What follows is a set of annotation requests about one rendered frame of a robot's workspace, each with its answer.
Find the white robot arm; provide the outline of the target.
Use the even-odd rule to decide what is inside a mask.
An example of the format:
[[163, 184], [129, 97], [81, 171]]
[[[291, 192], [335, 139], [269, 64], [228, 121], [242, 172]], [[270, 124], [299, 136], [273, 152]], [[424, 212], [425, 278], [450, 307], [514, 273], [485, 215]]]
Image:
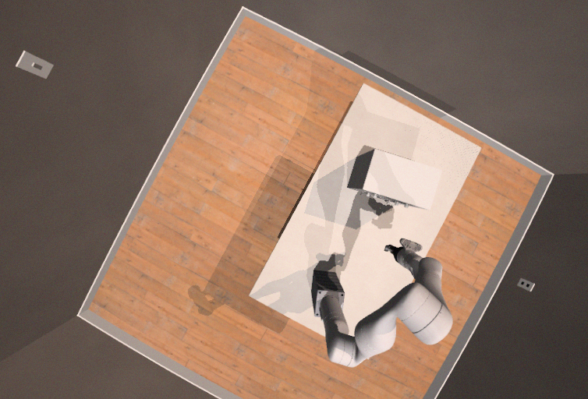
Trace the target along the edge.
[[441, 291], [441, 263], [435, 258], [417, 255], [422, 245], [405, 238], [399, 242], [403, 249], [397, 254], [398, 263], [411, 272], [415, 282], [360, 320], [354, 331], [356, 339], [349, 335], [338, 299], [333, 295], [322, 298], [319, 310], [320, 315], [323, 313], [321, 321], [324, 320], [330, 361], [355, 367], [387, 351], [395, 343], [397, 317], [424, 344], [438, 343], [452, 328], [452, 315]]

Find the grey chest of drawers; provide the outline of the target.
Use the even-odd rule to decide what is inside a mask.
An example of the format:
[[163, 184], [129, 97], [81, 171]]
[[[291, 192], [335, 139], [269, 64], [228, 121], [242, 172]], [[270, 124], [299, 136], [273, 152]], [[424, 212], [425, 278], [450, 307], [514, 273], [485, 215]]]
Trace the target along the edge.
[[347, 188], [364, 189], [430, 210], [441, 172], [374, 149], [356, 157]]

